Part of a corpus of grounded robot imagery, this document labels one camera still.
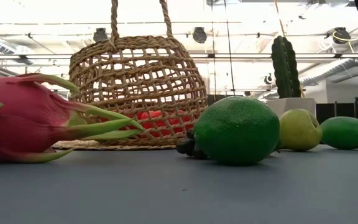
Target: dragon fruit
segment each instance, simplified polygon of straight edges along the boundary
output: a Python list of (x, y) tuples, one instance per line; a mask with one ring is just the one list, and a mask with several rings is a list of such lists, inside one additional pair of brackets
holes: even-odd
[[(78, 91), (74, 84), (52, 75), (0, 78), (0, 162), (48, 162), (72, 151), (51, 149), (57, 141), (128, 138), (143, 130), (127, 116), (66, 101), (41, 85), (44, 82)], [(95, 123), (87, 115), (109, 121)], [(119, 130), (127, 125), (136, 128)]]

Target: gray table surface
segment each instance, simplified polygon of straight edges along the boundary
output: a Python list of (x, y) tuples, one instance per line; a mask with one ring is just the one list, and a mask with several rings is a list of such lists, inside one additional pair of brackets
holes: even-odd
[(0, 164), (0, 224), (356, 223), (358, 151), (319, 146), (226, 167), (169, 151)]

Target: woven basket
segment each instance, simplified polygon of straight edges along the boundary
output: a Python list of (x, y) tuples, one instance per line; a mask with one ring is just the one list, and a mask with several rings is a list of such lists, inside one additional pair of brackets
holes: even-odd
[(70, 81), (80, 88), (71, 101), (127, 115), (146, 127), (133, 138), (109, 141), (111, 146), (173, 146), (207, 107), (204, 81), (172, 35), (167, 3), (160, 4), (168, 37), (119, 37), (118, 2), (112, 0), (111, 39), (71, 57)]

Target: white planter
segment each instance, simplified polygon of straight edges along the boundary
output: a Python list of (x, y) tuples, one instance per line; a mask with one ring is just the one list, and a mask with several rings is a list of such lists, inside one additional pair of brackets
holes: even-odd
[(316, 117), (316, 102), (314, 98), (284, 98), (268, 100), (266, 104), (279, 118), (285, 112), (292, 109), (304, 109)]

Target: yellow-green pear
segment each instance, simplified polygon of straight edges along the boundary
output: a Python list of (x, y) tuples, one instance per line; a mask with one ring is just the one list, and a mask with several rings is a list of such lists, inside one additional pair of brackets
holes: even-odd
[(284, 149), (310, 150), (320, 143), (322, 135), (317, 119), (307, 110), (289, 110), (280, 118), (280, 142)]

